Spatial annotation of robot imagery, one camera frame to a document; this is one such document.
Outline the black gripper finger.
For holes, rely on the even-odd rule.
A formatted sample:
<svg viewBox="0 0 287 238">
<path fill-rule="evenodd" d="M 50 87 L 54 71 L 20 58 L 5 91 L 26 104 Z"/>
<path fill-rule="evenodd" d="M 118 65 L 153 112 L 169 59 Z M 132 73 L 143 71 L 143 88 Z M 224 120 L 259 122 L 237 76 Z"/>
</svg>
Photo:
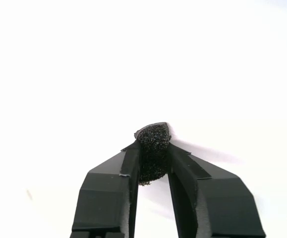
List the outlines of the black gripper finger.
<svg viewBox="0 0 287 238">
<path fill-rule="evenodd" d="M 134 141 L 91 169 L 79 190 L 72 238 L 132 238 L 135 234 L 140 144 Z"/>
<path fill-rule="evenodd" d="M 173 144 L 168 177 L 180 238 L 264 238 L 252 193 L 235 174 Z"/>
</svg>

